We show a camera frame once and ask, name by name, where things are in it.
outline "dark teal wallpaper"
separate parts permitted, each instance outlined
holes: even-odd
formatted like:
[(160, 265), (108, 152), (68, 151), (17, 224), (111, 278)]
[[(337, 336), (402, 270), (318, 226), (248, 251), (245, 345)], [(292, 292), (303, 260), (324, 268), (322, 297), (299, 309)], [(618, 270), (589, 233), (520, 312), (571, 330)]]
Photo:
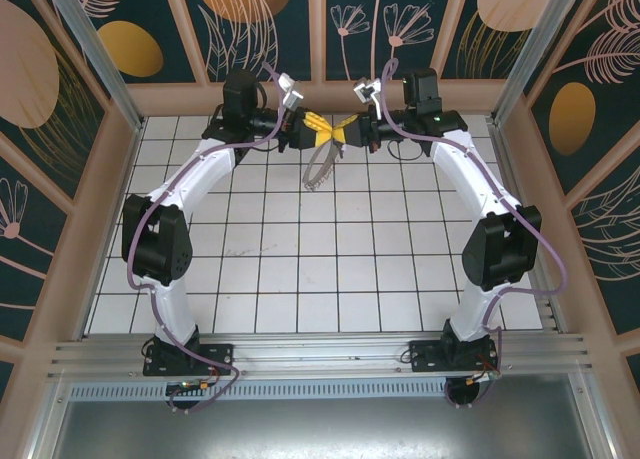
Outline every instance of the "dark teal wallpaper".
[(443, 79), (505, 79), (547, 0), (466, 0)]
[(104, 111), (31, 0), (0, 0), (0, 133), (74, 197)]
[(7, 385), (9, 384), (11, 371), (13, 371), (13, 364), (10, 362), (0, 361), (0, 402), (2, 402), (4, 391), (7, 389)]
[(230, 69), (274, 69), (311, 79), (309, 0), (186, 0), (209, 80), (224, 82)]
[(426, 69), (447, 1), (327, 0), (327, 80), (380, 77), (390, 57), (398, 78)]
[(618, 334), (640, 327), (640, 149), (573, 208)]
[(640, 0), (597, 0), (532, 106), (565, 193), (640, 120)]
[(66, 215), (0, 158), (0, 335), (22, 341)]

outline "purple cable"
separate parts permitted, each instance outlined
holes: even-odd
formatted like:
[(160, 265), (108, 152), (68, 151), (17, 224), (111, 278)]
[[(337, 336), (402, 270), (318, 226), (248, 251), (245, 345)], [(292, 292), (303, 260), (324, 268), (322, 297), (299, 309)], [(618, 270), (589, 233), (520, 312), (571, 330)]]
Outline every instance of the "purple cable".
[[(533, 288), (524, 289), (521, 287), (509, 286), (497, 292), (495, 297), (489, 303), (489, 307), (487, 308), (487, 311), (485, 312), (485, 315), (482, 318), (482, 326), (489, 333), (494, 333), (494, 332), (498, 333), (498, 347), (497, 347), (498, 367), (497, 369), (498, 371), (500, 371), (500, 366), (502, 364), (502, 328), (498, 326), (495, 329), (490, 329), (488, 325), (489, 318), (491, 317), (491, 313), (493, 312), (493, 309), (495, 308), (496, 304), (498, 303), (498, 301), (500, 301), (500, 298), (508, 292), (521, 292), (525, 294), (534, 294), (534, 295), (537, 294), (537, 295), (549, 295), (549, 296), (563, 292), (568, 285), (567, 268), (564, 262), (562, 261), (562, 258), (556, 252), (553, 246), (549, 243), (549, 241), (547, 241), (547, 239), (538, 230), (536, 230), (536, 228), (533, 227), (524, 217), (522, 217), (522, 215), (511, 204), (509, 204), (509, 202), (502, 196), (499, 186), (494, 182), (490, 172), (487, 170), (485, 165), (482, 163), (482, 161), (474, 151), (467, 150), (464, 146), (458, 144), (455, 141), (447, 139), (445, 137), (420, 136), (417, 134), (412, 134), (410, 132), (403, 131), (402, 129), (400, 129), (400, 127), (398, 127), (398, 125), (395, 122), (393, 122), (393, 119), (391, 118), (391, 115), (389, 114), (389, 109), (387, 107), (387, 100), (385, 97), (385, 87), (386, 87), (387, 81), (391, 78), (391, 76), (393, 76), (393, 74), (396, 72), (397, 69), (398, 69), (398, 59), (396, 58), (389, 59), (384, 66), (384, 69), (382, 71), (382, 77), (380, 79), (380, 82), (381, 82), (380, 106), (382, 107), (382, 113), (384, 114), (384, 117), (387, 120), (387, 123), (389, 124), (391, 129), (393, 129), (398, 135), (402, 137), (406, 137), (407, 139), (413, 139), (415, 141), (441, 142), (443, 144), (447, 144), (449, 146), (455, 147), (456, 149), (458, 149), (459, 151), (462, 151), (465, 155), (467, 155), (471, 159), (471, 162), (475, 164), (475, 166), (478, 168), (480, 173), (487, 180), (489, 187), (491, 188), (493, 193), (496, 195), (496, 197), (499, 198), (499, 201), (507, 209), (507, 211), (509, 211), (513, 215), (513, 217), (516, 218), (518, 222), (520, 222), (531, 234), (533, 234), (533, 236), (538, 240), (538, 242), (540, 242), (540, 244), (544, 246), (544, 248), (549, 252), (549, 254), (551, 254), (551, 257), (553, 257), (553, 259), (555, 260), (556, 264), (558, 265), (558, 268), (560, 269), (560, 273), (562, 274), (562, 282), (560, 283), (560, 286), (556, 287), (555, 289), (547, 291), (542, 289), (533, 289)], [(488, 392), (488, 390), (489, 388), (485, 390), (484, 394), (479, 399), (486, 396), (486, 393)]]
[[(277, 85), (278, 84), (279, 75), (266, 62), (262, 63), (262, 67), (265, 68), (265, 70), (271, 76), (271, 79), (273, 80), (273, 82)], [(147, 222), (151, 218), (151, 215), (160, 206), (160, 204), (162, 204), (162, 201), (164, 201), (167, 197), (169, 197), (173, 193), (173, 191), (175, 190), (175, 188), (178, 185), (178, 183), (180, 182), (180, 180), (187, 173), (189, 173), (189, 171), (191, 171), (191, 169), (193, 169), (193, 167), (195, 167), (196, 164), (199, 164), (200, 161), (203, 158), (213, 154), (214, 152), (221, 151), (223, 149), (243, 149), (243, 148), (250, 148), (250, 147), (260, 146), (260, 145), (262, 145), (262, 144), (264, 144), (266, 142), (269, 142), (271, 139), (273, 139), (276, 136), (276, 134), (280, 130), (280, 127), (282, 126), (282, 118), (284, 117), (284, 107), (282, 106), (282, 100), (283, 100), (284, 96), (283, 96), (283, 93), (282, 93), (282, 90), (280, 89), (280, 87), (276, 87), (276, 90), (278, 91), (278, 96), (279, 96), (278, 120), (276, 121), (276, 125), (273, 128), (273, 130), (267, 136), (265, 136), (264, 138), (260, 139), (259, 141), (241, 143), (241, 144), (223, 144), (223, 145), (220, 145), (220, 146), (214, 146), (214, 147), (211, 147), (211, 148), (207, 149), (202, 154), (194, 157), (176, 175), (175, 179), (173, 179), (173, 181), (171, 181), (171, 183), (167, 186), (167, 189), (160, 195), (160, 197), (158, 197), (158, 199), (156, 199), (155, 202), (153, 204), (151, 204), (149, 209), (147, 209), (147, 211), (144, 213), (144, 215), (140, 219), (140, 222), (138, 223), (138, 227), (136, 228), (136, 232), (133, 235), (133, 240), (131, 241), (131, 248), (129, 249), (129, 255), (127, 257), (127, 281), (129, 282), (129, 286), (131, 286), (136, 291), (142, 291), (144, 289), (147, 289), (149, 291), (149, 295), (151, 297), (151, 309), (153, 310), (153, 315), (155, 316), (155, 319), (158, 322), (158, 325), (164, 331), (164, 333), (167, 335), (167, 337), (171, 340), (171, 342), (173, 342), (173, 344), (180, 351), (182, 351), (183, 353), (193, 357), (194, 359), (197, 359), (198, 361), (203, 362), (205, 364), (208, 364), (208, 365), (210, 365), (212, 367), (228, 369), (228, 370), (234, 372), (233, 378), (224, 387), (222, 387), (218, 392), (216, 392), (211, 398), (207, 399), (206, 401), (199, 402), (198, 404), (193, 406), (191, 409), (186, 409), (184, 411), (185, 414), (188, 414), (189, 411), (197, 412), (198, 410), (201, 410), (201, 409), (205, 408), (206, 406), (208, 406), (209, 404), (214, 402), (216, 399), (218, 399), (218, 397), (223, 395), (227, 391), (227, 389), (229, 389), (238, 380), (238, 377), (240, 376), (240, 371), (237, 368), (235, 368), (234, 366), (231, 366), (229, 364), (212, 361), (210, 359), (207, 359), (206, 357), (203, 357), (203, 356), (201, 356), (199, 354), (196, 354), (195, 352), (192, 352), (189, 349), (187, 349), (186, 347), (184, 347), (184, 345), (181, 344), (180, 341), (178, 341), (178, 339), (173, 335), (173, 333), (169, 330), (169, 328), (167, 328), (166, 323), (164, 322), (164, 320), (162, 319), (162, 317), (160, 315), (160, 311), (158, 310), (155, 287), (150, 286), (149, 284), (136, 284), (135, 283), (134, 278), (133, 278), (133, 259), (135, 257), (136, 249), (138, 248), (138, 243), (140, 242), (140, 237), (142, 235), (142, 231), (147, 226)], [(171, 405), (172, 409), (175, 412), (176, 411), (176, 407), (173, 404), (173, 398), (174, 397), (175, 396), (172, 395), (169, 398), (169, 404)]]

